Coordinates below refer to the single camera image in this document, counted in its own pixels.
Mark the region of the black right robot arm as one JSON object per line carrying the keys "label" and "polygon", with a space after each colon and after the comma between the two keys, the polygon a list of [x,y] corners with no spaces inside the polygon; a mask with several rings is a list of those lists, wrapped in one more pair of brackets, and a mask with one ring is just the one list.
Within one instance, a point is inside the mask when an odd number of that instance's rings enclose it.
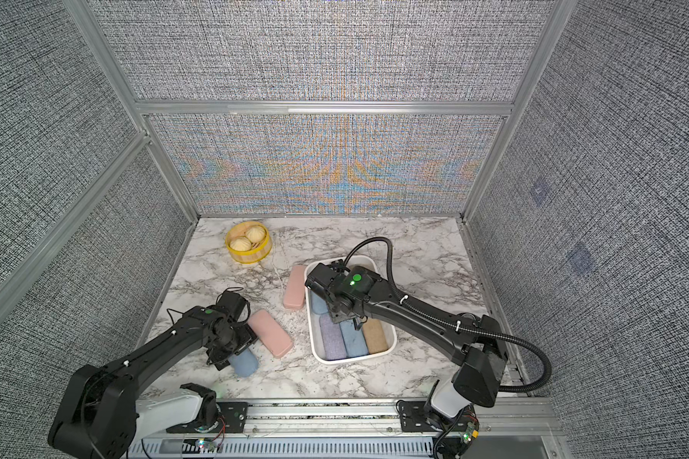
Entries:
{"label": "black right robot arm", "polygon": [[467,405],[493,407],[508,360],[501,327],[488,316],[459,316],[392,289],[388,279],[364,267],[344,269],[317,264],[305,286],[323,299],[339,323],[377,319],[430,344],[457,366],[450,380],[440,382],[431,407],[454,418]]}

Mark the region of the pink hard glasses case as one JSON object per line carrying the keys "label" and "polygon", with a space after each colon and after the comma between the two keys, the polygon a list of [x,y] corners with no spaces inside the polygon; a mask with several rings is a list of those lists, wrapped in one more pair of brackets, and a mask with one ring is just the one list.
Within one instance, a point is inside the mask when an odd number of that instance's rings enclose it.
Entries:
{"label": "pink hard glasses case", "polygon": [[267,311],[260,310],[251,315],[248,325],[275,358],[280,359],[293,349],[292,338]]}
{"label": "pink hard glasses case", "polygon": [[305,267],[302,265],[293,266],[291,269],[282,300],[283,307],[287,310],[304,308],[306,290],[304,273]]}

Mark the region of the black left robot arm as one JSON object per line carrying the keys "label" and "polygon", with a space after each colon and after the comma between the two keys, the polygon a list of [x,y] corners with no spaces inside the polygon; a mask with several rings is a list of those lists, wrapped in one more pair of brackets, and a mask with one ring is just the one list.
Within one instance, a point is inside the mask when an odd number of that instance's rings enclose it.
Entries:
{"label": "black left robot arm", "polygon": [[101,367],[84,365],[69,380],[48,433],[50,447],[75,458],[121,458],[153,432],[139,397],[168,369],[202,349],[221,371],[258,336],[250,302],[230,288],[210,306],[183,313],[166,332]]}

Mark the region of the light blue glasses case back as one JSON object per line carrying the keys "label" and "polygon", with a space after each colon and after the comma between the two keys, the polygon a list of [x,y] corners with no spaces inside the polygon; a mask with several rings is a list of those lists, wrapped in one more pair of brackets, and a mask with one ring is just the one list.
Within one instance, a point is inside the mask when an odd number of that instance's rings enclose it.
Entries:
{"label": "light blue glasses case back", "polygon": [[318,316],[325,315],[328,313],[327,303],[320,296],[313,294],[311,296],[311,311]]}

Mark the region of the tan fabric glasses case front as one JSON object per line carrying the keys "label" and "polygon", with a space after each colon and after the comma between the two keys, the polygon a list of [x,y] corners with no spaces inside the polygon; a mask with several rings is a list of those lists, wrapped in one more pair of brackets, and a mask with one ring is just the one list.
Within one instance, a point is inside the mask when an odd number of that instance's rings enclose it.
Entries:
{"label": "tan fabric glasses case front", "polygon": [[362,331],[369,354],[380,354],[386,352],[390,348],[381,321],[377,321],[377,319],[368,319],[363,323]]}

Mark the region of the purple fabric glasses case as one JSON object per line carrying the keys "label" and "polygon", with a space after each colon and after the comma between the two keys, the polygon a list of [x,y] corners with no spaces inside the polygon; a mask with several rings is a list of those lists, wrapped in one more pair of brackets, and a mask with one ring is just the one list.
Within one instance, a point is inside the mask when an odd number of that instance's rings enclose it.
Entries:
{"label": "purple fabric glasses case", "polygon": [[340,361],[346,359],[346,348],[340,330],[340,326],[335,324],[329,315],[319,317],[319,325],[325,348],[325,359],[327,361]]}

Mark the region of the blue fabric glasses case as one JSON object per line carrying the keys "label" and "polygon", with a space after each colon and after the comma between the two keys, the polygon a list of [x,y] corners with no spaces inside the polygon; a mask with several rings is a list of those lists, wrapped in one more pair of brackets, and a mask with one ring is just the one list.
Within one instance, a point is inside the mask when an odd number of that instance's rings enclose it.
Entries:
{"label": "blue fabric glasses case", "polygon": [[255,354],[249,349],[245,349],[239,354],[233,354],[229,357],[228,362],[235,374],[239,378],[249,378],[258,371],[260,363]]}
{"label": "blue fabric glasses case", "polygon": [[367,356],[369,350],[367,349],[367,342],[363,332],[356,329],[352,321],[343,321],[339,326],[344,340],[344,348],[346,348],[346,355],[349,358]]}

